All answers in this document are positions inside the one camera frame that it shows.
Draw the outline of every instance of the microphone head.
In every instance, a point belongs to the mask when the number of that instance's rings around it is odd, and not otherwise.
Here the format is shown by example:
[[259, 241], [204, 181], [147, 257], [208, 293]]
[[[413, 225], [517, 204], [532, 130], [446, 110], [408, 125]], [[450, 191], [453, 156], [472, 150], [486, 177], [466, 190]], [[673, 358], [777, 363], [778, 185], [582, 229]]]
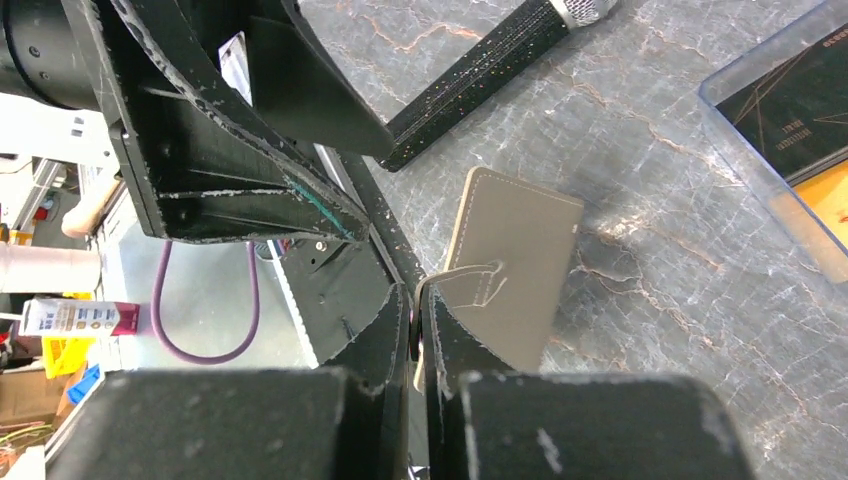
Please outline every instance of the microphone head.
[[576, 26], [585, 27], [607, 16], [618, 0], [564, 0], [564, 3]]

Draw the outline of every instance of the microphone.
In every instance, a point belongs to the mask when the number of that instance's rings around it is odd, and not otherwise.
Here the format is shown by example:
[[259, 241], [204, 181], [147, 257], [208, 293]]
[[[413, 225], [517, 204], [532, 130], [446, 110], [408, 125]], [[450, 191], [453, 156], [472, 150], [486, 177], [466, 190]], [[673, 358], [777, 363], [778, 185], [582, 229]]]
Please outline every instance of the microphone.
[[377, 159], [396, 172], [574, 29], [618, 0], [527, 0], [388, 123], [394, 149]]

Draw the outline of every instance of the glittery black handle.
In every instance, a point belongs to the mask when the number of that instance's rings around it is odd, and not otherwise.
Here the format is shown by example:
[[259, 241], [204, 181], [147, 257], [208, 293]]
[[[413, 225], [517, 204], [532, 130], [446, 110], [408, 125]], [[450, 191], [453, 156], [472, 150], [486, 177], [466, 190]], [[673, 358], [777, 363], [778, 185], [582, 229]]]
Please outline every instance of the glittery black handle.
[[380, 166], [403, 168], [567, 35], [548, 0], [524, 2], [389, 122], [395, 148]]

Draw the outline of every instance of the leather cover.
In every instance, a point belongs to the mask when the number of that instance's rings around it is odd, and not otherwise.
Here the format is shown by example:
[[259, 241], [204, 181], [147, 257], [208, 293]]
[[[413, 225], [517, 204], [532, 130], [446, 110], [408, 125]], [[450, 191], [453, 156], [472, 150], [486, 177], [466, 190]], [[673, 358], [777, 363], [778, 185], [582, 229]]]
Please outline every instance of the leather cover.
[[536, 372], [583, 202], [492, 170], [468, 174], [438, 285], [459, 322], [519, 371]]

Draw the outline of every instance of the gray marble surface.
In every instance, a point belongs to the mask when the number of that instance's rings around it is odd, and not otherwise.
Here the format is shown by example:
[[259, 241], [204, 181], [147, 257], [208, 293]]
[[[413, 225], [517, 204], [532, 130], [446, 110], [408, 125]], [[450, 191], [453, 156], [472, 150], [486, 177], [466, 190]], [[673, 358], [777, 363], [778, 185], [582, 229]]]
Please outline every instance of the gray marble surface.
[[[375, 167], [429, 272], [468, 170], [587, 204], [548, 371], [676, 371], [728, 403], [763, 479], [848, 475], [848, 302], [704, 136], [696, 89], [815, 0], [623, 0], [397, 174]], [[388, 120], [518, 0], [301, 0]]]

